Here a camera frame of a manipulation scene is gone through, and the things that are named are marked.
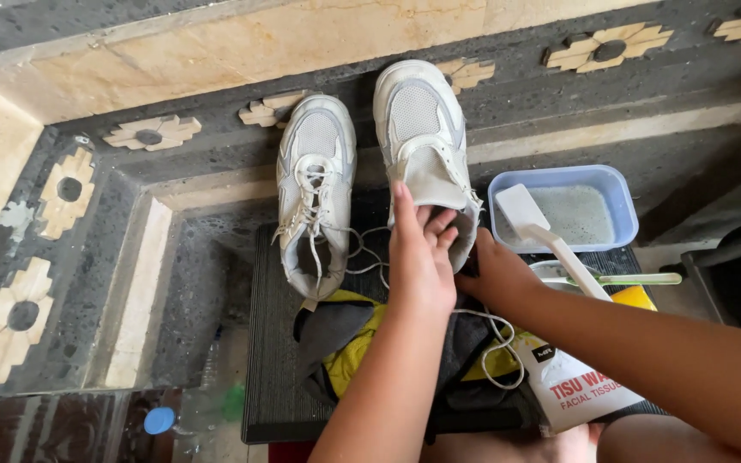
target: person's right hand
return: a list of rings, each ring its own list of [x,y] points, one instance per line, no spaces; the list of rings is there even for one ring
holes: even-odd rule
[[[475,249],[479,278],[457,274],[456,287],[491,310],[505,313],[511,301],[548,289],[519,256],[493,240],[488,228],[477,230]]]

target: white sneaker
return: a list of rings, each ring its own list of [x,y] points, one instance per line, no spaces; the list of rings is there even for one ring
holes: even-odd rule
[[[476,240],[482,201],[471,189],[465,119],[454,92],[433,64],[402,61],[376,81],[373,114],[388,181],[404,180],[417,206],[459,211],[452,223],[459,237],[449,250],[458,272]],[[393,195],[388,226],[394,226]]]
[[[273,239],[279,237],[287,281],[306,298],[327,299],[344,279],[355,163],[345,105],[325,95],[302,100],[279,145],[279,227]],[[320,253],[330,254],[329,264]],[[306,257],[313,258],[315,270],[303,270]]]

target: shoe tongue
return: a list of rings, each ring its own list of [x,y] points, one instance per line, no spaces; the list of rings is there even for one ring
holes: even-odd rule
[[[432,204],[460,210],[468,204],[465,193],[450,179],[439,153],[431,147],[421,147],[413,153],[405,184],[411,190],[416,206]]]

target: plastic bottle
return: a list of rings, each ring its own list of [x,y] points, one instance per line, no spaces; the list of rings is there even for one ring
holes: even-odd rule
[[[219,332],[211,343],[208,359],[197,388],[182,391],[182,406],[177,416],[170,407],[156,407],[145,417],[145,431],[160,434],[172,430],[188,445],[188,453],[197,454],[194,461],[213,461],[213,430],[222,421],[225,391],[218,384]]]

